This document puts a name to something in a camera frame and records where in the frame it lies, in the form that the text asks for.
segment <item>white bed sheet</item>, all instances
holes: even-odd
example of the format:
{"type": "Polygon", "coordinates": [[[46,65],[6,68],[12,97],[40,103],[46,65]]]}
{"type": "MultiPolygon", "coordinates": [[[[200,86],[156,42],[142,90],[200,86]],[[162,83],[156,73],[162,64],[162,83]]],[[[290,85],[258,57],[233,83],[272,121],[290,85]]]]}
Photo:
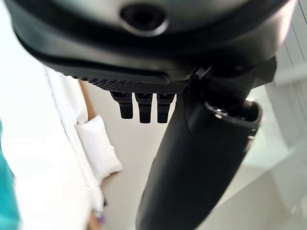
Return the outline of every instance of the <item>white bed sheet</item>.
{"type": "Polygon", "coordinates": [[[44,67],[19,45],[0,2],[2,150],[15,175],[21,229],[83,230],[92,191],[71,146],[44,67]]]}

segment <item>black plastic tab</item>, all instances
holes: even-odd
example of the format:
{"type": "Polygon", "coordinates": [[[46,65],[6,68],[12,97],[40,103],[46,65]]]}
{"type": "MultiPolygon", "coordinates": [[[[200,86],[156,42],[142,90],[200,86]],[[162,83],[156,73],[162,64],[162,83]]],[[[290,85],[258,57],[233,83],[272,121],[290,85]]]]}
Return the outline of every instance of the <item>black plastic tab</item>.
{"type": "Polygon", "coordinates": [[[113,99],[119,104],[121,118],[132,119],[133,118],[132,93],[128,92],[110,92],[110,93],[113,99]]]}
{"type": "Polygon", "coordinates": [[[169,107],[174,97],[174,94],[157,94],[158,123],[167,123],[169,107]]]}
{"type": "Polygon", "coordinates": [[[135,99],[139,104],[140,122],[150,123],[152,111],[152,93],[135,93],[135,99]]]}

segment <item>bed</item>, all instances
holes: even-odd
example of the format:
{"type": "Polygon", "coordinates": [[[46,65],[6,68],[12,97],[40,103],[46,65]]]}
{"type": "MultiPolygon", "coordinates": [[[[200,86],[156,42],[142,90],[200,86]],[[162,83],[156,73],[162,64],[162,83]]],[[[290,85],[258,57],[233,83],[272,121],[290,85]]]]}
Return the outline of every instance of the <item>bed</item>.
{"type": "Polygon", "coordinates": [[[3,2],[0,19],[1,144],[15,176],[21,229],[86,229],[103,196],[73,117],[55,100],[49,77],[56,73],[19,45],[3,2]]]}

